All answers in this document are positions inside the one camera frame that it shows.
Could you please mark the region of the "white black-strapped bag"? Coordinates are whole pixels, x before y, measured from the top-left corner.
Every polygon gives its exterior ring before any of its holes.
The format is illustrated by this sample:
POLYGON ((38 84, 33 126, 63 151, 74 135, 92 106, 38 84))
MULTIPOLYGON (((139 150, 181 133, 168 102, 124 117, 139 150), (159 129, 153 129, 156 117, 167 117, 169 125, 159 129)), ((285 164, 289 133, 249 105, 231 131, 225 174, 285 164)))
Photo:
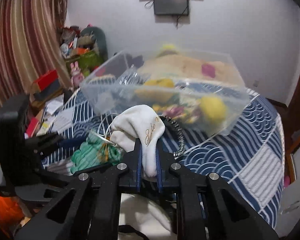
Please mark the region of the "white black-strapped bag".
POLYGON ((148 239, 177 239, 171 219, 163 208, 140 195, 121 195, 119 224, 132 226, 148 239))

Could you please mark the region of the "green knitted cloth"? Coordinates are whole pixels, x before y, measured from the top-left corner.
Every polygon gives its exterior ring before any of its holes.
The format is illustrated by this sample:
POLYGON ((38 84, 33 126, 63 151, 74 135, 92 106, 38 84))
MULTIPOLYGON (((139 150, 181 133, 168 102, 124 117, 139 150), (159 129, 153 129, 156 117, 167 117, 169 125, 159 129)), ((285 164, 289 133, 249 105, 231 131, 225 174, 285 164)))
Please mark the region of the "green knitted cloth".
POLYGON ((123 156, 123 150, 113 146, 101 139, 100 135, 91 130, 86 140, 71 157, 71 174, 101 164, 118 164, 123 156))

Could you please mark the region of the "dried flower bundle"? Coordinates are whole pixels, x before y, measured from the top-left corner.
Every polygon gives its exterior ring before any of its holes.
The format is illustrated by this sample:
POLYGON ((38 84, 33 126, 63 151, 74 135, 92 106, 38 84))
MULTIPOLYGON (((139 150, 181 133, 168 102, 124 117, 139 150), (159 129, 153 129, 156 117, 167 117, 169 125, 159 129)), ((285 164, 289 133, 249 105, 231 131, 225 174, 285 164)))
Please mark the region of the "dried flower bundle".
POLYGON ((152 108, 160 116, 169 117, 174 121, 187 125, 194 124, 202 117, 198 107, 186 107, 176 104, 168 106, 153 104, 152 108))

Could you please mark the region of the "yellow round ball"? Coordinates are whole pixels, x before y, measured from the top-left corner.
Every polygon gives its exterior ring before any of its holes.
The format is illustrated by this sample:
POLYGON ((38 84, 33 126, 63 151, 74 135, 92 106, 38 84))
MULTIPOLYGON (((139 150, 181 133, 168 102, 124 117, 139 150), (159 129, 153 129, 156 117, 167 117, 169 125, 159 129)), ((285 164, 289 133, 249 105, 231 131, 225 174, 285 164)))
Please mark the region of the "yellow round ball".
POLYGON ((202 97, 199 107, 204 118, 210 123, 218 124, 226 119, 227 106, 222 99, 216 96, 202 97))

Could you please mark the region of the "white drawstring pouch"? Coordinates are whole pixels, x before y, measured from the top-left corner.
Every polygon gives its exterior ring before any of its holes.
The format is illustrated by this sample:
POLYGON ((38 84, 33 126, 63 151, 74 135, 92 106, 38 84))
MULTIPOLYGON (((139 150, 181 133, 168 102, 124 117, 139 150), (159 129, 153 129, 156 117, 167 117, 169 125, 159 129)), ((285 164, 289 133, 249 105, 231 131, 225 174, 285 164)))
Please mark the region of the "white drawstring pouch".
POLYGON ((165 125, 153 108, 147 105, 130 107, 111 123, 110 141, 126 152, 134 150, 136 139, 141 142, 142 168, 148 178, 157 175, 157 142, 165 125))

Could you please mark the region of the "clear plastic storage box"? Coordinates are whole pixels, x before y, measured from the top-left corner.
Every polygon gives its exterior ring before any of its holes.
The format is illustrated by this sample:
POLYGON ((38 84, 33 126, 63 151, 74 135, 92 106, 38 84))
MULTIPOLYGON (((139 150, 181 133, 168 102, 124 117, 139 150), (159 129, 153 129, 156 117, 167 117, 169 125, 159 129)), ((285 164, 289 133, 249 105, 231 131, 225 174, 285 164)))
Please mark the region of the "clear plastic storage box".
POLYGON ((123 50, 80 84, 96 114, 148 105, 185 129, 230 133, 249 104, 228 54, 202 50, 123 50))

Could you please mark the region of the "scattered paper pile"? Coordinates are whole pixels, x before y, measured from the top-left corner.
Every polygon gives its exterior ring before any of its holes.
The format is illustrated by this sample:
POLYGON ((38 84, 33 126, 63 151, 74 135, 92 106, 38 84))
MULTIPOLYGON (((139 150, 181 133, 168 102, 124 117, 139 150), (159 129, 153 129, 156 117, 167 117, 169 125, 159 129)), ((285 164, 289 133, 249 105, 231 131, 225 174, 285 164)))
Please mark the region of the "scattered paper pile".
POLYGON ((25 139, 33 136, 45 135, 49 132, 61 134, 72 125, 74 106, 65 108, 65 95, 49 100, 37 116, 26 126, 25 139))

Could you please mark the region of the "blue patterned bedspread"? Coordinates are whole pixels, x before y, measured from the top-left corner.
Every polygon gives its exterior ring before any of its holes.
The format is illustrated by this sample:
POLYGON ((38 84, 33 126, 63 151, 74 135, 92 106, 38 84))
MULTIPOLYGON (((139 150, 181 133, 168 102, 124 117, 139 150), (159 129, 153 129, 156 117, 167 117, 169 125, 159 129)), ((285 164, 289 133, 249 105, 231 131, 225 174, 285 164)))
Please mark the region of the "blue patterned bedspread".
MULTIPOLYGON (((285 136, 281 116, 260 94, 247 89, 250 103, 229 135, 209 138, 198 130, 184 130, 185 154, 178 161, 191 171, 207 175, 216 172, 225 179, 257 213, 275 228, 283 191, 285 136)), ((81 90, 75 91, 62 110, 73 110, 65 137, 85 135, 88 129, 106 131, 115 112, 95 115, 81 90)), ((59 149, 43 160, 44 168, 70 174, 75 148, 59 149)))

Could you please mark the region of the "pink rabbit toy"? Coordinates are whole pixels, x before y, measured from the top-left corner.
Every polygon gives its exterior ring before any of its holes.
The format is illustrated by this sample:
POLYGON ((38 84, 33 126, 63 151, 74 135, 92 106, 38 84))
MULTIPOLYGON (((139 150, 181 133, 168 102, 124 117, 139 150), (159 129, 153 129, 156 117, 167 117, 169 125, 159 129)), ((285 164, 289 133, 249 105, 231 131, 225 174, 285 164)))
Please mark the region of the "pink rabbit toy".
POLYGON ((72 86, 78 88, 85 77, 82 74, 77 61, 70 64, 70 74, 72 86))

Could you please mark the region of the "striped curtain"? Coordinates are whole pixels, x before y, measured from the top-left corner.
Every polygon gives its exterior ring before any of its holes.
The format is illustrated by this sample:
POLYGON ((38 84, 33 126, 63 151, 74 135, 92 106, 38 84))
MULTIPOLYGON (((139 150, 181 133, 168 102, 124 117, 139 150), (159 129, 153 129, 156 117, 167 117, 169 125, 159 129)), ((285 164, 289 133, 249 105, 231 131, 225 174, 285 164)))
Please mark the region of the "striped curtain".
POLYGON ((0 107, 30 92, 33 81, 50 70, 62 85, 71 85, 58 35, 67 5, 68 0, 0 0, 0 107))

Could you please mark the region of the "pink sponge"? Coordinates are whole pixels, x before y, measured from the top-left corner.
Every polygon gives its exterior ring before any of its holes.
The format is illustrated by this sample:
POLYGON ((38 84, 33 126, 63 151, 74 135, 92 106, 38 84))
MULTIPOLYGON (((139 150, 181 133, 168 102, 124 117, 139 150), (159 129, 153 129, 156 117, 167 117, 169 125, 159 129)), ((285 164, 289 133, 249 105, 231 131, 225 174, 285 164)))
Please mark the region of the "pink sponge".
POLYGON ((202 64, 202 74, 214 79, 216 77, 216 69, 212 64, 202 64))

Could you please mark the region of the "beige fluffy blanket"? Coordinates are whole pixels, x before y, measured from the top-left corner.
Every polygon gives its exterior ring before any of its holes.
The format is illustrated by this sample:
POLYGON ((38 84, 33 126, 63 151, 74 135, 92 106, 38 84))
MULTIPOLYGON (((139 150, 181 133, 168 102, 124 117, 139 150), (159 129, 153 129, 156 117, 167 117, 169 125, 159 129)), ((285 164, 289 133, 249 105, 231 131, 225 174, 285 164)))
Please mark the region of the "beige fluffy blanket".
POLYGON ((144 62, 138 69, 140 74, 149 74, 151 78, 180 77, 195 80, 209 80, 234 86, 245 86, 235 66, 222 61, 204 61, 183 55, 166 55, 144 62), (212 64, 216 69, 214 79, 202 74, 202 64, 212 64))

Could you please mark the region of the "yellow foam arch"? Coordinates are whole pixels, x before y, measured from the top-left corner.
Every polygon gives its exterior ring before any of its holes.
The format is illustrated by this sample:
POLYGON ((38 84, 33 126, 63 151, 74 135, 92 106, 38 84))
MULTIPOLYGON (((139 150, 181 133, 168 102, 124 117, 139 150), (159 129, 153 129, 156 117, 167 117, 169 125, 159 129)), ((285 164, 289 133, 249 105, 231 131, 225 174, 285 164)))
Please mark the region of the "yellow foam arch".
POLYGON ((160 49, 157 57, 163 57, 163 56, 166 56, 166 55, 175 55, 175 54, 178 54, 178 53, 179 53, 179 51, 177 50, 175 45, 165 44, 160 49))

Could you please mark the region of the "white wall socket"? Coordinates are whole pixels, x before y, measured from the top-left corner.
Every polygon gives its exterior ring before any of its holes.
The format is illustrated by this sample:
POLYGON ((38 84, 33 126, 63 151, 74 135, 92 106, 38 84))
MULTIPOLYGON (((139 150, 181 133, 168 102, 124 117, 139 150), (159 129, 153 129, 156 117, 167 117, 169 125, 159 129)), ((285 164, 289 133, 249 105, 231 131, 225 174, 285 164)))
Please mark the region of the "white wall socket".
POLYGON ((258 80, 255 80, 254 83, 253 83, 253 86, 254 86, 254 87, 258 87, 258 85, 259 85, 259 81, 258 81, 258 80))

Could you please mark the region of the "small wall monitor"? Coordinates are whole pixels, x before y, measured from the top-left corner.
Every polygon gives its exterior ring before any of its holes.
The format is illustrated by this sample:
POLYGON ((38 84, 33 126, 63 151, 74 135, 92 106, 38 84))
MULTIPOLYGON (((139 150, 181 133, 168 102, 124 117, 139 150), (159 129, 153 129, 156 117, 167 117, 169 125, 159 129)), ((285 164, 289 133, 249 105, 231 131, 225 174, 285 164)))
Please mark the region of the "small wall monitor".
POLYGON ((154 14, 157 16, 187 16, 189 0, 153 0, 154 14))

